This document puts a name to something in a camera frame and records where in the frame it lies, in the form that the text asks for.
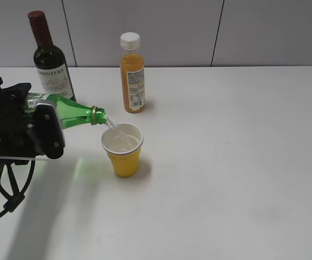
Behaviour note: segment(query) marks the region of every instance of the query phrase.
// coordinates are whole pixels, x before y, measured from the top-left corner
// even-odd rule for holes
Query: dark wine bottle
[[[44,12],[32,11],[28,18],[38,46],[34,62],[43,89],[47,94],[58,94],[76,101],[66,58],[53,44]]]

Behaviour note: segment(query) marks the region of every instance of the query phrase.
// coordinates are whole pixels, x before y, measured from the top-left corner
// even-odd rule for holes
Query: plastic cup
[[[143,140],[139,127],[131,123],[120,123],[114,130],[110,128],[103,133],[102,146],[117,176],[130,177],[137,172]]]

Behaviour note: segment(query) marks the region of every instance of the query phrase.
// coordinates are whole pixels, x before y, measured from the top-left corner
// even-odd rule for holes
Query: bottle label
[[[73,96],[66,65],[55,69],[38,69],[43,89],[48,94],[57,94],[70,99]]]
[[[38,100],[46,100],[50,94],[28,93],[26,97],[25,112],[33,113]]]
[[[145,104],[144,68],[127,72],[129,107],[139,110]]]

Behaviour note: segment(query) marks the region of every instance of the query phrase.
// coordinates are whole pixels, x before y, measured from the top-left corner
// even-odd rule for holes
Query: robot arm
[[[19,83],[2,89],[2,83],[0,78],[0,179],[6,166],[13,195],[9,195],[0,182],[0,192],[7,199],[1,216],[12,212],[23,200],[35,161],[31,162],[28,181],[21,191],[11,165],[26,165],[29,161],[18,158],[35,158],[37,155],[57,159],[62,156],[64,149],[64,137],[55,105],[49,101],[39,102],[33,114],[28,115],[24,112],[24,106],[31,84]]]

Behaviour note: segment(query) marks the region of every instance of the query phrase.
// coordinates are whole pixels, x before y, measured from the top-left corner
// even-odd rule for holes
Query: green glass bottle
[[[55,103],[58,117],[62,123],[62,129],[90,123],[91,125],[107,124],[110,121],[103,108],[97,106],[86,107],[70,99],[56,94],[29,93],[27,95],[24,111],[32,115],[38,100],[51,100]]]

